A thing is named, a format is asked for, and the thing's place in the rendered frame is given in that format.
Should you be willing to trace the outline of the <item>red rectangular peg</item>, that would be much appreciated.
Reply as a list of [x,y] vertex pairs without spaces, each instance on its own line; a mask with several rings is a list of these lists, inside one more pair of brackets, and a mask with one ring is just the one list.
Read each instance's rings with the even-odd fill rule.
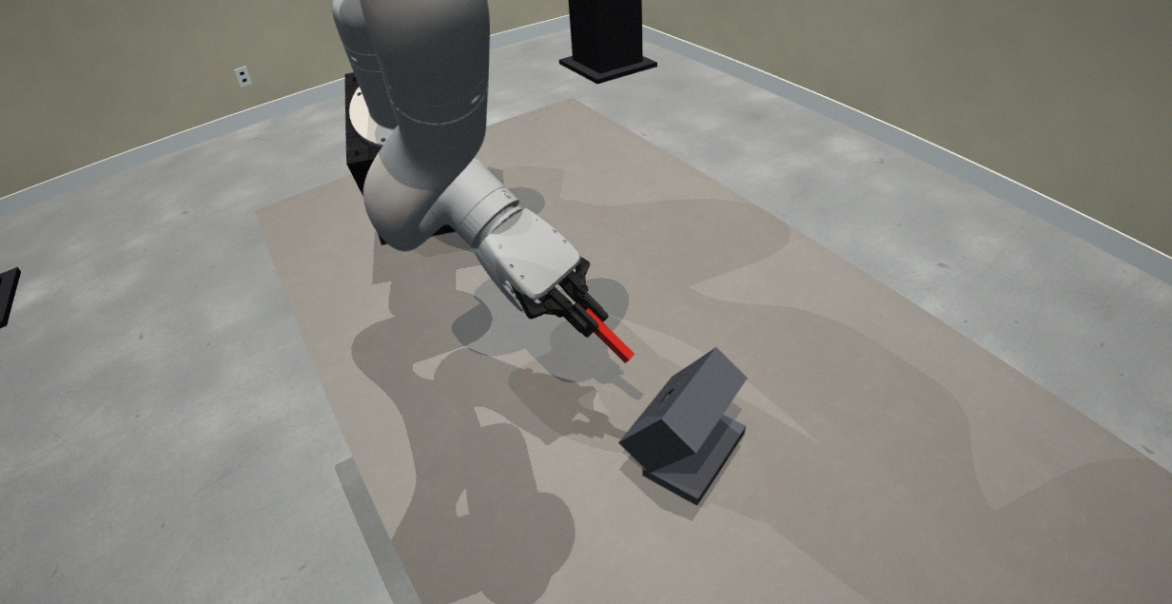
[[593,331],[593,333],[595,333],[605,342],[605,345],[608,346],[609,349],[615,352],[616,357],[620,360],[622,360],[624,364],[631,360],[631,357],[634,357],[635,352],[633,352],[631,347],[625,345],[625,342],[618,338],[615,332],[608,330],[608,327],[605,325],[605,323],[600,320],[600,318],[593,315],[593,312],[591,310],[586,311],[588,312],[588,315],[592,315],[593,319],[597,319],[597,323],[599,323],[599,327],[595,331]]

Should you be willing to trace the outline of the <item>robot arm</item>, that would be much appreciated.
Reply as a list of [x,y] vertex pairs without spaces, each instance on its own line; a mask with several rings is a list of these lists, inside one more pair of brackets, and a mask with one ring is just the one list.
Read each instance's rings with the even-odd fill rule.
[[382,145],[364,175],[372,225],[398,251],[447,224],[477,247],[519,203],[475,157],[486,133],[488,0],[333,0],[332,11],[357,76],[352,125]]

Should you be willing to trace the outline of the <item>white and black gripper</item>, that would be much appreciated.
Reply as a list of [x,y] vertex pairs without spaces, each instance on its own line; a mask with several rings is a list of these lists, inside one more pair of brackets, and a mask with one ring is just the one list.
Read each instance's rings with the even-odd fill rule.
[[[588,338],[599,323],[586,310],[602,323],[608,318],[587,293],[590,262],[529,209],[515,206],[498,218],[477,244],[476,256],[503,296],[524,310],[529,319],[564,317]],[[558,286],[575,303],[567,300]]]

